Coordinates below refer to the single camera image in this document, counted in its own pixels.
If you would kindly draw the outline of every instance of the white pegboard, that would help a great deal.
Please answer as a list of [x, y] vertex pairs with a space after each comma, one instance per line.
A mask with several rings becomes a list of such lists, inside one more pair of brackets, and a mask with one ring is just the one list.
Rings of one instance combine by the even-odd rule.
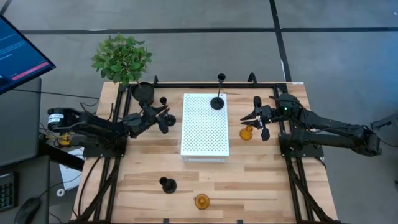
[[217, 94], [184, 94], [181, 156], [229, 156], [226, 94], [224, 107], [214, 110], [210, 101]]

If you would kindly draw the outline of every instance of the potted plant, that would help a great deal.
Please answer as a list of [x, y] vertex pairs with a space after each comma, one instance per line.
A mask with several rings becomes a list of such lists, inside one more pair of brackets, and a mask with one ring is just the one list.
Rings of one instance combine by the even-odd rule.
[[154, 98], [153, 85], [139, 82], [142, 73], [147, 72], [147, 64], [152, 63], [152, 53], [142, 46], [144, 43], [145, 41], [137, 41], [132, 36], [109, 36], [103, 43], [99, 43], [99, 49], [91, 59], [92, 67], [100, 72], [102, 78], [106, 77], [124, 86], [131, 81], [137, 82], [132, 90], [133, 97], [138, 102], [150, 103]]

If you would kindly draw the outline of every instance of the wooden tabletop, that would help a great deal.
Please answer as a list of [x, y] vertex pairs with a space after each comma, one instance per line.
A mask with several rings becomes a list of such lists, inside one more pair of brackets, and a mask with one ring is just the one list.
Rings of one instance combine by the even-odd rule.
[[[299, 98], [310, 109], [303, 84], [287, 83], [289, 93]], [[117, 85], [104, 84], [97, 115], [108, 118], [111, 103], [116, 101]], [[182, 106], [184, 93], [215, 93], [214, 88], [157, 88], [154, 106], [161, 106], [159, 99], [167, 98], [169, 113], [177, 122], [162, 134], [157, 125], [138, 136], [129, 138], [126, 155], [121, 159], [112, 223], [162, 223], [169, 218], [171, 223], [295, 223], [292, 196], [285, 159], [280, 155], [277, 135], [278, 124], [267, 125], [270, 139], [261, 141], [261, 131], [254, 130], [250, 141], [243, 141], [239, 131], [242, 117], [253, 111], [253, 97], [260, 96], [262, 104], [275, 106], [271, 89], [222, 88], [228, 97], [229, 153], [226, 163], [183, 162], [180, 155]], [[123, 113], [124, 103], [120, 109]], [[129, 112], [141, 109], [132, 99]], [[78, 196], [86, 175], [95, 158], [85, 162]], [[83, 194], [86, 208], [98, 191], [103, 160], [97, 163]], [[314, 199], [330, 217], [337, 219], [325, 168], [314, 158], [303, 158], [308, 188]], [[177, 190], [165, 194], [159, 179], [173, 178]], [[199, 210], [194, 198], [207, 194], [210, 206]], [[305, 204], [299, 194], [303, 218]], [[101, 217], [104, 218], [108, 194], [103, 200]]]

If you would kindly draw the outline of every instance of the black chess piece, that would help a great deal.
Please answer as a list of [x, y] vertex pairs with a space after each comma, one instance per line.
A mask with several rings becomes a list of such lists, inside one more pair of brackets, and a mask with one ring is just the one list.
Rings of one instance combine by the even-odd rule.
[[177, 183], [173, 179], [168, 179], [167, 177], [161, 177], [159, 183], [163, 186], [163, 191], [167, 194], [175, 192], [177, 189]]
[[[166, 97], [162, 97], [162, 98], [160, 99], [160, 103], [161, 103], [163, 106], [166, 106], [166, 103], [167, 103]], [[166, 121], [167, 126], [169, 126], [169, 127], [170, 127], [170, 126], [173, 126], [173, 125], [175, 124], [175, 116], [169, 114], [169, 112], [166, 113], [166, 116], [164, 116], [164, 119], [165, 119], [165, 121]]]
[[218, 86], [218, 95], [217, 95], [217, 97], [214, 97], [210, 101], [210, 105], [214, 110], [219, 110], [222, 107], [224, 107], [224, 100], [220, 98], [220, 90], [221, 90], [221, 84], [225, 80], [225, 75], [220, 73], [220, 74], [218, 74], [217, 78], [218, 78], [218, 82], [220, 83], [220, 85]]

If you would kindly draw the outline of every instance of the computer mouse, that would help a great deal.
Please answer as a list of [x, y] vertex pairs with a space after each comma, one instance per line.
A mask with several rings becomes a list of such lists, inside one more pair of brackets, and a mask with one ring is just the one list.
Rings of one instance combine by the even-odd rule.
[[40, 207], [39, 198], [30, 198], [19, 208], [14, 224], [30, 224]]

